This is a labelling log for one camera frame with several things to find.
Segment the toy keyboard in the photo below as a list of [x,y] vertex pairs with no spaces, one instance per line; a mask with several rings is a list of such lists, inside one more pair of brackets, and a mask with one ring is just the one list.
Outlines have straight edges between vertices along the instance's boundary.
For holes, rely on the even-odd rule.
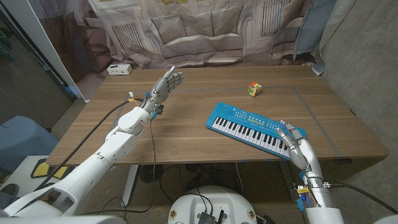
[[[284,127],[262,115],[241,110],[226,103],[218,103],[206,122],[206,127],[235,138],[261,150],[290,160],[287,146],[280,140],[277,128]],[[305,131],[296,128],[305,137]]]

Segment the wooden table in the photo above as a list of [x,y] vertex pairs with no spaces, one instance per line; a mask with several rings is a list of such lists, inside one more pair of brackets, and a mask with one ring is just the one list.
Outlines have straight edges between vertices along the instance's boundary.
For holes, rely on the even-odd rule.
[[[113,107],[133,91],[144,98],[165,73],[135,70],[108,77],[53,150],[47,163],[59,165]],[[284,119],[307,132],[320,159],[384,157],[386,148],[308,66],[178,68],[182,85],[164,102],[164,112],[152,122],[158,164],[199,162],[277,161],[279,157],[206,128],[218,102]],[[246,92],[252,82],[262,85],[255,98]],[[135,103],[115,111],[82,145],[68,165],[78,165],[94,153],[106,134]],[[119,164],[153,164],[149,124],[135,150]]]

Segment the rubik's cube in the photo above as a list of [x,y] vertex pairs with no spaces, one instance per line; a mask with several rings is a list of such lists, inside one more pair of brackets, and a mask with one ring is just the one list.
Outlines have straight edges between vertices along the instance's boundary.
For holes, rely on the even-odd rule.
[[248,86],[248,94],[253,97],[257,96],[261,92],[261,87],[260,84],[253,82]]

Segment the robotic arm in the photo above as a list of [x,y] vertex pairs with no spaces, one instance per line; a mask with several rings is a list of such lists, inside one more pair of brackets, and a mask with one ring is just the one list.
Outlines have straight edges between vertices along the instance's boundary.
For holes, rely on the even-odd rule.
[[[123,115],[118,125],[106,136],[105,143],[70,174],[56,184],[32,192],[4,209],[8,217],[65,217],[84,211],[91,191],[106,171],[132,152],[143,133],[141,122],[147,123],[155,112],[162,113],[163,103],[175,87],[182,83],[181,72],[172,67],[153,86],[150,94],[132,111]],[[42,198],[55,195],[52,202]]]
[[303,138],[298,130],[285,121],[280,121],[283,127],[293,136],[286,134],[284,130],[277,128],[277,133],[289,148],[289,156],[295,166],[304,173],[305,186],[298,188],[302,192],[311,195],[310,205],[306,213],[310,223],[344,223],[340,210],[335,208],[329,194],[328,183],[323,183],[322,170],[318,157],[310,142]]

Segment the blue chair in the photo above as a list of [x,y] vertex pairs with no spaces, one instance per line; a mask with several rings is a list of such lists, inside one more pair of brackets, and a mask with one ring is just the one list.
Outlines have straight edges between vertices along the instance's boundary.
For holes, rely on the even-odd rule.
[[27,156],[47,156],[57,144],[35,121],[15,116],[0,126],[0,168],[14,172]]

